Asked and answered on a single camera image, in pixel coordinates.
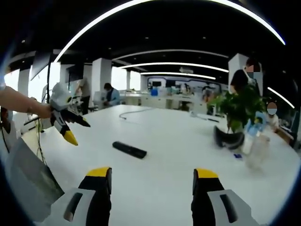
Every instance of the man in dark shirt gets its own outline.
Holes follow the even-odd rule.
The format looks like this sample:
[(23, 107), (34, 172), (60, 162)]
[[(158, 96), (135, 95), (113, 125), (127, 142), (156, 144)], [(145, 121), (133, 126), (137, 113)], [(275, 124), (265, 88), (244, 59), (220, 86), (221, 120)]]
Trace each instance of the man in dark shirt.
[(247, 84), (253, 82), (253, 73), (260, 72), (260, 65), (258, 61), (249, 58), (246, 61), (246, 66), (243, 70), (237, 70), (230, 83), (230, 92), (237, 93), (242, 90)]

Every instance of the black remote control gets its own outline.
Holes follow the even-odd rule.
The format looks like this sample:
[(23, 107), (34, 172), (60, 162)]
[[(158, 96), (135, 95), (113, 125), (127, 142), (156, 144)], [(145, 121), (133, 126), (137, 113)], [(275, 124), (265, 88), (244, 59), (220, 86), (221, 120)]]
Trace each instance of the black remote control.
[(126, 145), (119, 141), (115, 141), (113, 143), (113, 147), (138, 159), (143, 159), (147, 154), (147, 152), (144, 150)]

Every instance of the light strip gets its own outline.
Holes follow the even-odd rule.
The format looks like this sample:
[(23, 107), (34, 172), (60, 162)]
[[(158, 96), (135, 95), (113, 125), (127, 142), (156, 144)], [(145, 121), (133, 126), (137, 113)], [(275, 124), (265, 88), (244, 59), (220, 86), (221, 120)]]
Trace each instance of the light strip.
[(207, 51), (202, 51), (202, 50), (193, 50), (193, 49), (159, 49), (159, 50), (151, 50), (151, 51), (145, 51), (145, 52), (139, 52), (139, 53), (132, 53), (124, 56), (119, 56), (115, 59), (112, 60), (119, 60), (125, 57), (133, 57), (136, 55), (142, 55), (142, 54), (149, 54), (149, 53), (162, 53), (162, 52), (190, 52), (190, 53), (203, 53), (203, 54), (210, 54), (214, 55), (217, 57), (224, 57), (224, 58), (229, 58), (226, 55), (218, 54), (218, 53), (213, 53), (213, 52), (207, 52)]
[(280, 93), (276, 92), (275, 90), (273, 90), (271, 87), (268, 87), (268, 90), (275, 93), (278, 97), (280, 97), (281, 99), (283, 99), (285, 102), (287, 102), (292, 108), (295, 108), (294, 105), (292, 105), (291, 102), (289, 102), (284, 96), (282, 96)]
[[(108, 18), (109, 16), (112, 16), (113, 14), (122, 11), (126, 8), (129, 8), (131, 6), (135, 6), (144, 2), (148, 2), (148, 1), (153, 1), (153, 0), (132, 0), (129, 1), (127, 3), (124, 3), (120, 6), (117, 6), (111, 10), (109, 10), (108, 12), (102, 14), (101, 16), (99, 16), (98, 18), (96, 18), (95, 20), (93, 20), (92, 22), (90, 22), (88, 25), (86, 25), (83, 29), (80, 30), (80, 32), (78, 32), (68, 43), (67, 45), (62, 49), (62, 51), (59, 53), (59, 55), (56, 57), (56, 59), (54, 60), (54, 63), (58, 62), (58, 60), (62, 57), (62, 55), (64, 54), (64, 52), (80, 37), (82, 36), (86, 31), (88, 31), (90, 28), (92, 28), (93, 26), (95, 26), (96, 24), (98, 24), (99, 22), (101, 22), (102, 20)], [(265, 26), (268, 30), (270, 30), (284, 45), (285, 42), (284, 40), (281, 38), (281, 36), (274, 30), (274, 28), (272, 28), (267, 22), (265, 22), (262, 18), (260, 18), (259, 16), (257, 16), (255, 13), (251, 12), (250, 10), (235, 4), (231, 1), (228, 0), (207, 0), (207, 1), (213, 1), (216, 3), (220, 3), (229, 7), (232, 7), (234, 9), (239, 10), (242, 13), (245, 13), (247, 15), (249, 15), (250, 17), (252, 17), (254, 20), (258, 21), (259, 23), (261, 23), (263, 26)]]
[(212, 79), (215, 80), (215, 77), (210, 77), (206, 75), (200, 75), (200, 74), (189, 74), (189, 73), (178, 73), (178, 72), (143, 72), (140, 73), (141, 75), (147, 75), (147, 74), (170, 74), (170, 75), (183, 75), (183, 76), (193, 76), (193, 77), (199, 77), (204, 79)]
[(149, 66), (149, 65), (185, 65), (185, 66), (194, 66), (194, 67), (204, 67), (209, 69), (218, 70), (221, 72), (229, 72), (226, 69), (218, 68), (218, 67), (212, 67), (208, 65), (198, 65), (198, 64), (190, 64), (190, 63), (176, 63), (176, 62), (157, 62), (157, 63), (144, 63), (144, 64), (136, 64), (136, 65), (126, 65), (121, 66), (119, 68), (129, 68), (129, 67), (139, 67), (139, 66)]

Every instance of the robotic hand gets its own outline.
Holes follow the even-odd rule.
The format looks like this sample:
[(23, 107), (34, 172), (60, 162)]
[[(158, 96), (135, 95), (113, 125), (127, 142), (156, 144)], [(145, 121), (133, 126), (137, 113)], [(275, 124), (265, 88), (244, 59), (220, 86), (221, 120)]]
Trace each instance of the robotic hand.
[(52, 95), (49, 101), (52, 108), (50, 122), (51, 125), (61, 133), (66, 141), (77, 146), (77, 140), (65, 120), (76, 122), (85, 127), (91, 126), (84, 117), (68, 110), (71, 100), (72, 97), (68, 89), (61, 83), (57, 83), (52, 89)]

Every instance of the gray gripper base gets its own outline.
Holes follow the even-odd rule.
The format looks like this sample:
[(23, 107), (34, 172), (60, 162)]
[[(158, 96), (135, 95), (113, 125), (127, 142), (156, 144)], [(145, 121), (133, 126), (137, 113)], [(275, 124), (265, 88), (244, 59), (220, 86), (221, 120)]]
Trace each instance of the gray gripper base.
[[(229, 222), (228, 214), (221, 198), (223, 195), (227, 196), (236, 216), (236, 220), (232, 223)], [(216, 226), (259, 226), (252, 218), (251, 207), (232, 190), (208, 192), (208, 196), (214, 210)]]
[[(72, 222), (64, 218), (68, 205), (76, 193), (82, 197), (74, 212)], [(74, 188), (66, 192), (51, 206), (51, 214), (42, 222), (35, 222), (37, 226), (85, 226), (87, 213), (95, 191)]]

